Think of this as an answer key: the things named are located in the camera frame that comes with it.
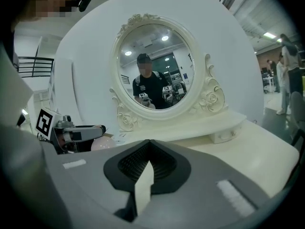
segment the ceiling light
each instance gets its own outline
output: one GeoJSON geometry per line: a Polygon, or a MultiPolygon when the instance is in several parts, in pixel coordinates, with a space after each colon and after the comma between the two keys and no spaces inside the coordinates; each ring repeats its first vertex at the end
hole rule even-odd
{"type": "Polygon", "coordinates": [[[273,39],[274,37],[276,37],[276,36],[274,36],[273,34],[268,33],[268,32],[266,32],[266,33],[264,34],[264,36],[269,37],[269,38],[271,38],[271,39],[273,39]]]}

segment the reflected person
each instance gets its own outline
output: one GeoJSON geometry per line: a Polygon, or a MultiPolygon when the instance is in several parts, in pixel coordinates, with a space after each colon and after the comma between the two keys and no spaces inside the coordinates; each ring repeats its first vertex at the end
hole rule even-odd
{"type": "Polygon", "coordinates": [[[140,75],[132,83],[135,100],[141,103],[139,95],[146,93],[156,109],[169,108],[170,105],[164,100],[162,94],[163,87],[168,85],[165,76],[161,72],[152,71],[153,64],[146,53],[138,56],[137,65],[140,75]]]}

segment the white vanity table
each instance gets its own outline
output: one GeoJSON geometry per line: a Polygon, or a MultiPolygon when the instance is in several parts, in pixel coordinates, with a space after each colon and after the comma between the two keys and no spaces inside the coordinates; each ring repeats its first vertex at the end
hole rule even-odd
{"type": "MultiPolygon", "coordinates": [[[[114,138],[124,136],[123,144],[156,139],[211,154],[273,197],[285,186],[298,151],[252,122],[259,123],[263,114],[263,86],[253,49],[218,1],[179,1],[111,0],[86,15],[58,48],[51,105],[71,115],[77,125],[105,125],[114,138]],[[142,45],[124,44],[124,40],[148,25],[175,34],[193,63],[189,91],[178,104],[162,110],[136,102],[121,81],[122,68],[132,65],[132,61],[121,63],[121,57],[142,45]],[[237,73],[252,77],[245,79],[237,73]],[[253,87],[243,89],[243,85],[253,87]]],[[[152,44],[156,38],[150,37],[152,44]]],[[[172,51],[180,49],[178,45],[171,45],[172,51]]],[[[154,61],[155,52],[148,54],[154,61]]]]}

